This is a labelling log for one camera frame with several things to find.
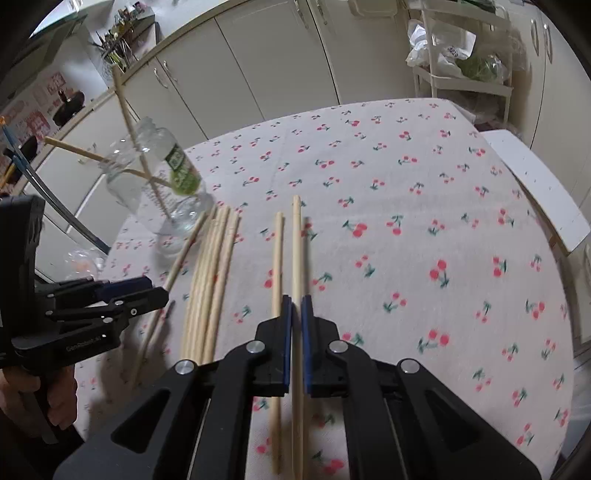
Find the green bottle label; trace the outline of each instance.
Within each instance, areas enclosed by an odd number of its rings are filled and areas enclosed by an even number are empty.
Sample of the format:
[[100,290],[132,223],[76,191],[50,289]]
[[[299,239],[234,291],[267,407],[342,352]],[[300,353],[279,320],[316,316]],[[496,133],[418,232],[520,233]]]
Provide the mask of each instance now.
[[166,155],[166,163],[170,166],[170,183],[177,195],[192,195],[201,184],[201,175],[193,166],[183,149],[175,144]]

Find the cherry print tablecloth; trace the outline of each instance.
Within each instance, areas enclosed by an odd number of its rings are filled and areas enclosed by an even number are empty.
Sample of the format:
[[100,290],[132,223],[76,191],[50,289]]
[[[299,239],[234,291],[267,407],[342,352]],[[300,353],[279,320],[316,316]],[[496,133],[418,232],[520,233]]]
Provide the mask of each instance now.
[[[290,115],[189,148],[215,201],[237,209],[216,359],[271,316],[274,215],[286,215],[284,291],[291,285],[291,201],[302,199],[315,312],[374,358],[421,361],[540,469],[551,474],[569,420],[572,345],[563,288],[528,200],[485,140],[444,100],[358,103]],[[171,259],[129,218],[103,276],[162,284]],[[197,247],[172,292],[145,384],[180,354]],[[123,403],[123,345],[76,366],[87,436]],[[289,397],[283,422],[289,423]],[[268,402],[253,403],[247,478],[272,478]],[[338,401],[311,407],[309,478],[348,477]],[[288,433],[285,435],[288,446]],[[289,465],[288,449],[284,454]]]

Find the white shelf rack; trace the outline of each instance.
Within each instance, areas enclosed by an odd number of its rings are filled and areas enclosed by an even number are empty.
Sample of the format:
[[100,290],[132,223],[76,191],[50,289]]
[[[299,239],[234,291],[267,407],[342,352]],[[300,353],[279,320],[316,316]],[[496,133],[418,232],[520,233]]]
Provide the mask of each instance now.
[[465,78],[447,77],[439,75],[437,69],[437,49],[433,45],[433,37],[431,36],[429,21],[438,13],[449,14],[477,20],[481,23],[481,29],[492,27],[496,30],[509,30],[511,22],[507,10],[500,5],[497,5],[496,9],[502,15],[499,16],[471,4],[460,4],[449,0],[407,0],[407,6],[409,10],[421,11],[423,24],[427,33],[429,70],[423,67],[413,67],[415,94],[419,96],[419,79],[421,79],[431,86],[431,96],[433,98],[437,98],[438,90],[461,90],[464,92],[489,93],[491,95],[502,96],[505,98],[505,113],[503,118],[503,126],[505,127],[509,116],[509,105],[511,103],[511,93],[513,91],[511,86],[513,61],[509,45],[509,36],[507,36],[507,52],[509,52],[509,55],[507,55],[508,65],[506,66],[509,71],[509,78],[504,85]]

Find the white cabinet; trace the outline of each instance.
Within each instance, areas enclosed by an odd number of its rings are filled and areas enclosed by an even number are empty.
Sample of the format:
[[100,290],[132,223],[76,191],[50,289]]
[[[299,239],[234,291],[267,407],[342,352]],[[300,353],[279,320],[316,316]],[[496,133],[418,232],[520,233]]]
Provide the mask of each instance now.
[[252,0],[216,19],[266,120],[338,103],[306,0]]
[[591,148],[591,80],[554,24],[545,15],[543,21],[544,95],[531,148],[580,204],[591,186],[591,166],[584,168]]
[[544,90],[545,49],[543,40],[543,22],[540,10],[525,4],[514,6],[509,19],[514,30],[525,45],[527,58],[526,70],[513,71],[513,94],[509,109],[509,122],[517,127],[523,142],[531,148],[535,128],[538,125],[542,92]]
[[206,140],[157,59],[150,60],[125,83],[125,97],[138,117],[149,116],[157,127],[170,130],[182,148]]
[[[115,243],[117,234],[123,222],[129,215],[129,210],[119,203],[106,188],[106,176],[102,176],[95,184],[82,206],[76,213],[76,218],[86,225],[88,230],[111,247]],[[84,248],[93,245],[73,227],[66,231],[68,236]]]
[[64,280],[72,273],[66,268],[66,255],[76,248],[79,248],[79,245],[44,216],[35,255],[35,269],[51,281]]
[[[125,122],[114,96],[95,108],[63,141],[104,155],[113,142],[126,135]],[[66,208],[75,214],[102,170],[94,160],[54,148],[37,169],[37,174]],[[27,184],[24,191],[29,195],[37,193],[31,184]],[[61,230],[66,231],[68,223],[49,205],[46,205],[45,214]]]
[[308,0],[328,57],[340,103],[414,97],[408,12],[364,18],[343,0]]
[[262,121],[215,19],[176,40],[158,59],[208,138]]

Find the wooden stick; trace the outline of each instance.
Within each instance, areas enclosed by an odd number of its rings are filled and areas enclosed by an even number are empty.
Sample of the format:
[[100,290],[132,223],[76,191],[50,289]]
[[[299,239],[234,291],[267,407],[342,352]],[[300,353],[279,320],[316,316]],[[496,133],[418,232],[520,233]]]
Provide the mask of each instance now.
[[[273,245],[273,287],[271,293],[271,315],[281,315],[281,294],[283,293],[283,214],[275,214],[275,244]],[[273,473],[281,473],[281,399],[271,397],[271,454]]]
[[[177,255],[177,258],[174,260],[173,266],[170,269],[170,273],[168,274],[168,277],[166,278],[166,282],[164,282],[164,289],[166,291],[170,291],[171,288],[173,287],[174,282],[177,279],[178,272],[180,271],[181,266],[183,265],[184,259],[187,256],[189,248],[191,248],[191,245],[193,244],[195,237],[199,233],[199,230],[201,230],[201,227],[203,226],[204,221],[205,221],[205,212],[202,212],[201,215],[199,215],[199,218],[197,218],[197,222],[195,222],[195,226],[193,227],[193,230],[191,230],[189,237],[185,240],[182,250]],[[135,357],[135,361],[134,361],[133,367],[131,369],[131,375],[129,376],[129,387],[131,390],[135,387],[135,383],[137,382],[139,371],[142,368],[142,363],[144,362],[144,356],[146,354],[146,350],[148,349],[148,344],[150,342],[150,339],[152,338],[152,334],[154,333],[154,327],[156,326],[156,322],[158,321],[159,316],[160,316],[160,310],[156,310],[156,311],[152,312],[152,315],[150,316],[150,319],[148,320],[148,327],[146,328],[144,335],[142,337],[142,341],[139,346],[138,353]]]
[[10,165],[8,167],[8,170],[6,171],[4,176],[0,179],[0,189],[3,188],[8,183],[8,179],[10,178],[10,175],[12,175],[12,172],[14,171],[14,169],[16,167],[17,167],[17,164],[15,164],[15,163],[13,163],[12,165]]
[[207,225],[204,226],[204,237],[199,245],[199,252],[197,260],[193,268],[193,278],[191,279],[191,289],[189,290],[189,303],[185,310],[184,320],[184,333],[183,341],[181,344],[181,358],[189,358],[190,355],[190,339],[193,338],[195,325],[193,322],[193,313],[195,305],[197,304],[197,298],[201,293],[201,285],[203,284],[203,266],[206,264],[206,250],[207,246],[211,242],[211,233],[213,219],[216,216],[217,207],[214,205],[211,209],[209,216],[207,217]]
[[220,266],[217,272],[217,280],[215,289],[213,290],[212,311],[209,313],[209,323],[207,324],[207,335],[205,339],[205,350],[203,351],[203,363],[210,364],[213,362],[213,354],[216,349],[217,326],[220,321],[220,313],[222,311],[223,294],[226,287],[226,278],[228,276],[228,269],[230,268],[230,259],[232,258],[232,248],[234,246],[234,235],[238,227],[239,220],[238,213],[233,212],[228,220],[228,227],[226,228],[225,239],[222,245],[222,253],[220,257]]
[[164,212],[166,218],[168,218],[168,220],[172,222],[173,219],[170,216],[170,213],[168,212],[166,205],[164,204],[164,200],[162,199],[162,195],[160,195],[160,192],[158,191],[158,187],[152,180],[152,174],[150,173],[150,168],[148,167],[148,161],[146,160],[144,152],[142,152],[142,148],[138,143],[138,138],[135,135],[134,126],[131,122],[131,115],[129,114],[129,110],[127,110],[127,103],[125,101],[125,95],[123,93],[123,85],[121,84],[121,70],[117,65],[114,64],[112,67],[112,72],[113,82],[115,84],[115,92],[117,93],[117,98],[119,99],[119,106],[121,107],[121,113],[123,114],[123,120],[125,121],[125,126],[127,127],[127,131],[129,132],[129,137],[131,138],[131,141],[134,144],[135,150],[139,154],[139,161],[142,164],[144,173],[149,177],[148,182],[152,187],[152,191],[154,192],[154,195],[156,196],[158,203],[160,204],[160,209]]
[[152,338],[150,339],[150,342],[148,344],[148,350],[147,350],[148,356],[155,354],[155,349],[156,349],[156,346],[158,345],[158,339],[160,338],[160,335],[162,334],[162,329],[164,328],[164,324],[168,321],[168,319],[172,315],[172,312],[173,312],[176,304],[177,304],[176,300],[169,301],[168,305],[166,305],[166,308],[160,310],[160,315],[158,317],[158,320],[156,321],[156,327],[154,327],[154,333],[152,334]]
[[187,344],[187,358],[197,362],[197,338],[199,336],[199,315],[201,312],[201,307],[203,304],[203,296],[205,291],[205,284],[207,283],[207,269],[209,268],[209,262],[212,258],[212,251],[213,251],[213,239],[216,233],[216,225],[219,223],[221,211],[217,210],[216,217],[214,218],[212,224],[209,226],[209,231],[207,232],[207,238],[205,239],[205,244],[202,246],[202,255],[203,260],[199,266],[200,272],[199,277],[197,279],[196,288],[196,295],[195,295],[195,304],[193,305],[193,309],[191,311],[191,319],[190,319],[190,336]]
[[209,320],[209,309],[212,304],[213,280],[217,272],[217,259],[219,258],[220,249],[222,247],[222,235],[226,228],[226,221],[230,213],[230,207],[226,206],[220,213],[220,221],[216,225],[215,234],[212,243],[212,254],[207,266],[207,276],[203,287],[203,301],[199,311],[197,323],[197,341],[195,344],[195,358],[198,365],[203,363],[203,348],[205,346],[205,334],[207,332],[207,323]]
[[[44,140],[45,140],[45,143],[48,145],[52,145],[54,147],[61,148],[62,150],[67,150],[68,152],[75,153],[77,155],[80,155],[81,157],[86,157],[86,158],[89,158],[91,160],[95,160],[100,163],[111,163],[111,160],[109,160],[108,158],[102,157],[101,155],[98,155],[94,152],[84,150],[84,149],[77,147],[75,145],[70,145],[69,143],[58,140],[57,138],[45,137]],[[152,181],[154,183],[158,183],[160,185],[168,187],[169,189],[173,188],[173,185],[170,182],[167,182],[166,180],[163,180],[163,179],[159,179],[158,177],[146,175],[143,171],[139,171],[134,168],[126,168],[124,170],[124,172],[131,173],[132,175],[136,175],[137,177],[141,177],[146,180],[149,180],[150,178],[152,178]]]
[[301,199],[295,195],[293,199],[293,230],[292,230],[292,278],[291,298],[295,306],[293,318],[293,334],[291,340],[291,418],[292,418],[292,468],[294,480],[304,478],[304,450],[306,433],[304,419],[304,393],[303,376],[301,370],[302,344],[301,344],[301,292],[302,292],[302,243],[301,243]]

